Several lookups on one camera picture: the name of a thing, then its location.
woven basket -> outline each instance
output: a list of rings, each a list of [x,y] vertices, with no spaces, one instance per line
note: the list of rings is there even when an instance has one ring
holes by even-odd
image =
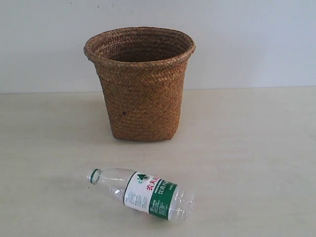
[[[90,38],[113,136],[161,141],[175,134],[187,61],[195,50],[183,32],[153,27],[107,31]]]

basket rim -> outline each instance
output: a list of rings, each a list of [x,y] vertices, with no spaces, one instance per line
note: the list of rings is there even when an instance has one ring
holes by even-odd
[[[123,62],[123,61],[116,61],[108,58],[104,58],[99,56],[96,53],[93,53],[91,50],[92,45],[95,43],[99,42],[102,40],[102,37],[104,35],[107,35],[109,33],[122,33],[122,32],[128,32],[132,30],[158,30],[158,31],[165,31],[169,33],[176,33],[180,36],[182,36],[185,40],[190,42],[190,47],[188,50],[185,52],[176,55],[171,58],[163,59],[163,60],[156,60],[156,61],[148,61],[148,62]],[[117,28],[114,30],[109,30],[105,31],[102,33],[99,33],[95,36],[92,36],[84,45],[83,51],[86,57],[89,59],[89,61],[96,63],[96,64],[101,64],[102,66],[106,67],[122,67],[122,69],[137,69],[137,68],[143,68],[143,69],[148,69],[148,68],[166,68],[169,66],[174,66],[175,64],[181,64],[185,61],[188,60],[188,58],[193,54],[195,51],[196,45],[193,39],[187,35],[186,33],[179,31],[179,30],[174,30],[174,29],[168,29],[168,28],[159,28],[159,27],[148,27],[148,26],[141,26],[141,27],[125,27],[125,28]]]

clear plastic bottle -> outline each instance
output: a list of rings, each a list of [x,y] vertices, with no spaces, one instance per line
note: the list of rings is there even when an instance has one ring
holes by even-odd
[[[134,170],[92,169],[87,178],[125,206],[171,222],[185,220],[193,208],[191,190]]]

table surface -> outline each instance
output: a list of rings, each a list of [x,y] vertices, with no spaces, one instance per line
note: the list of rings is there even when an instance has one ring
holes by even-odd
[[[106,197],[92,167],[192,186],[180,225]],[[0,95],[1,237],[315,237],[316,87],[185,91],[170,141],[113,138],[101,93]]]

bottle mouth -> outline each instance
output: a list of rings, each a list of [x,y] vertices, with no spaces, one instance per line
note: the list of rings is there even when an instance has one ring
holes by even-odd
[[[91,184],[96,184],[99,182],[101,177],[101,170],[100,169],[91,169],[89,171],[89,174],[87,175],[87,179],[89,181],[89,183]]]

